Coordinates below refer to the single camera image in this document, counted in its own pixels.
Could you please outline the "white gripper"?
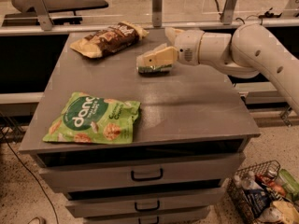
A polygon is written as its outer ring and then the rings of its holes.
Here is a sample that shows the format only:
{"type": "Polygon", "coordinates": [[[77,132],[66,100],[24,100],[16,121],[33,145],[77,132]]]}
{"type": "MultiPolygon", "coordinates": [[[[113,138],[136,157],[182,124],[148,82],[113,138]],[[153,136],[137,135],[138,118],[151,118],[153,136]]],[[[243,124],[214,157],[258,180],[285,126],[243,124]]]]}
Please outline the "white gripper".
{"type": "Polygon", "coordinates": [[[166,43],[147,51],[136,58],[136,67],[173,64],[178,60],[182,64],[198,65],[200,41],[205,33],[202,30],[188,30],[166,27],[165,36],[175,46],[166,43]]]}

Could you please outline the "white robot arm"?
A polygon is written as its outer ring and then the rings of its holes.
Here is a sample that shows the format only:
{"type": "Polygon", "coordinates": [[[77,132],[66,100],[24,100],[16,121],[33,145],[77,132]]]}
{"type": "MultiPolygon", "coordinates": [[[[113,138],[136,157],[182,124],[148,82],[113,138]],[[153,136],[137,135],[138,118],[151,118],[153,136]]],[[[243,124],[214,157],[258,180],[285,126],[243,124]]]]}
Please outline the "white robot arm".
{"type": "Polygon", "coordinates": [[[167,27],[169,42],[136,58],[139,73],[167,72],[176,62],[209,65],[240,78],[267,78],[299,114],[299,60],[260,24],[243,24],[233,34],[167,27]]]}

